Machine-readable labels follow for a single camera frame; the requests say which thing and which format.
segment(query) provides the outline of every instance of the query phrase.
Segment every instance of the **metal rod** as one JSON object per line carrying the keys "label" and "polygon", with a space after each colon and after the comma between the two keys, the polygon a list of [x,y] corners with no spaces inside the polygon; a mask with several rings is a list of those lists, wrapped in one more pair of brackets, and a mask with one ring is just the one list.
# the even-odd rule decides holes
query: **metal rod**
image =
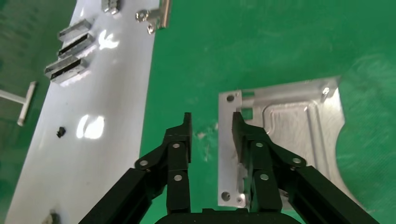
{"label": "metal rod", "polygon": [[35,91],[35,87],[36,87],[36,82],[31,82],[29,89],[28,89],[28,93],[26,94],[26,98],[17,96],[15,94],[12,94],[12,93],[9,93],[9,92],[3,91],[3,90],[0,90],[0,97],[20,103],[23,105],[21,113],[20,113],[18,121],[17,121],[17,124],[19,126],[23,126],[26,114],[28,113],[28,109],[29,109],[30,101],[33,96],[33,92]]}
{"label": "metal rod", "polygon": [[0,90],[0,97],[5,98],[5,99],[9,99],[11,101],[20,103],[20,104],[24,104],[25,103],[25,98],[17,96],[15,94]]}
{"label": "metal rod", "polygon": [[25,102],[23,103],[21,114],[19,115],[19,119],[17,122],[17,124],[19,126],[23,126],[23,123],[25,122],[25,117],[26,117],[26,114],[28,113],[30,101],[31,101],[33,93],[35,91],[35,87],[36,87],[36,82],[31,82],[29,89],[28,89],[28,93],[26,94],[26,99],[24,99]]}

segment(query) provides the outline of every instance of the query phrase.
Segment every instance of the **metal fastener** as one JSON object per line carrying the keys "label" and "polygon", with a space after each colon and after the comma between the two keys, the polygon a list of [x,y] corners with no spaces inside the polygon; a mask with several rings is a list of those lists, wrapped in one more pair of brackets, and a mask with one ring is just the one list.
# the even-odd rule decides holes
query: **metal fastener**
{"label": "metal fastener", "polygon": [[176,175],[173,177],[173,180],[175,181],[181,181],[183,179],[183,177],[181,175]]}
{"label": "metal fastener", "polygon": [[269,179],[269,177],[268,177],[267,174],[261,174],[261,175],[260,175],[260,179],[262,179],[263,181],[266,181],[266,180]]}
{"label": "metal fastener", "polygon": [[140,161],[140,165],[141,166],[146,166],[147,164],[148,164],[149,162],[147,162],[146,160],[142,160],[142,161]]}
{"label": "metal fastener", "polygon": [[299,159],[299,158],[294,158],[294,159],[293,159],[293,162],[294,162],[294,163],[301,163],[301,159]]}

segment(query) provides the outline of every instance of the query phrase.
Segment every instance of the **green floor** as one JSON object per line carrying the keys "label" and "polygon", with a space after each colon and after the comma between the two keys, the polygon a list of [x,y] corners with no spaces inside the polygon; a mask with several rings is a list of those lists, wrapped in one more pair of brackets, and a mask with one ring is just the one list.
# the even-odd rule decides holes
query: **green floor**
{"label": "green floor", "polygon": [[66,27],[75,0],[0,0],[0,89],[25,96],[38,85],[24,127],[16,121],[21,105],[0,98],[0,223],[8,207],[33,136],[49,80],[43,68],[56,60],[56,33]]}
{"label": "green floor", "polygon": [[[49,85],[43,67],[74,5],[0,0],[0,89],[23,96],[38,81],[24,127],[21,106],[0,99],[0,223]],[[193,139],[192,210],[216,208],[218,93],[341,75],[341,174],[373,217],[396,223],[395,8],[392,0],[174,0],[170,28],[156,36],[142,153],[192,112],[194,133],[206,133]],[[143,223],[166,213],[164,199]]]}

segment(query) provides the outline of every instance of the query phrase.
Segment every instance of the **black linkage arm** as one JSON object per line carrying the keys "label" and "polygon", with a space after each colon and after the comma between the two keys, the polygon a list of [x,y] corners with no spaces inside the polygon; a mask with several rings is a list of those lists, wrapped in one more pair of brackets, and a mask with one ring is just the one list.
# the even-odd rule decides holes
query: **black linkage arm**
{"label": "black linkage arm", "polygon": [[233,138],[253,178],[250,211],[279,211],[280,188],[308,224],[378,224],[302,157],[273,143],[263,128],[246,124],[239,112],[233,114]]}
{"label": "black linkage arm", "polygon": [[168,214],[190,212],[187,175],[191,161],[191,114],[166,130],[162,144],[141,157],[103,196],[80,224],[136,224],[168,185]]}
{"label": "black linkage arm", "polygon": [[378,224],[306,161],[274,144],[263,128],[233,114],[233,138],[239,162],[248,170],[246,209],[191,213],[188,163],[191,162],[191,114],[166,130],[162,144],[141,157],[103,196],[80,224],[137,224],[167,187],[168,215],[157,224],[299,224],[282,214],[278,189],[308,224]]}

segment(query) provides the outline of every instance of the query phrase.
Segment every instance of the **aluminum plate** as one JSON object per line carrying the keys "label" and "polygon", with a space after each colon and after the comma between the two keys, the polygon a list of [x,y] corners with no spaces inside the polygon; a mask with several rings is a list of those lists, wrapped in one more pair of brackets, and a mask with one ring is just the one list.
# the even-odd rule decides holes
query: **aluminum plate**
{"label": "aluminum plate", "polygon": [[[339,77],[252,90],[237,90],[219,95],[219,177],[218,204],[243,208],[249,195],[243,190],[246,169],[238,164],[232,138],[232,115],[250,110],[246,123],[263,127],[272,141],[307,160],[355,202],[345,186],[336,162],[335,147],[344,125],[338,90]],[[227,97],[234,96],[232,102]],[[292,209],[286,194],[283,208]]]}

